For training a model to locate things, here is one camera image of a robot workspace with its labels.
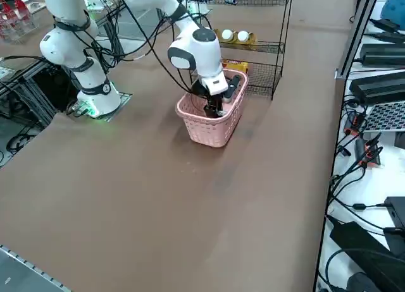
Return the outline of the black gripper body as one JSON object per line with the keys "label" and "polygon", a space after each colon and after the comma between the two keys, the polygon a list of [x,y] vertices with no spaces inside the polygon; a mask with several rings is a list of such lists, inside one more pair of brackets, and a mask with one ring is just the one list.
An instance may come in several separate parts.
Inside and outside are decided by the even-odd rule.
{"label": "black gripper body", "polygon": [[191,94],[198,96],[202,99],[202,105],[205,108],[222,109],[223,95],[222,94],[210,94],[209,90],[202,85],[197,79],[191,86]]}

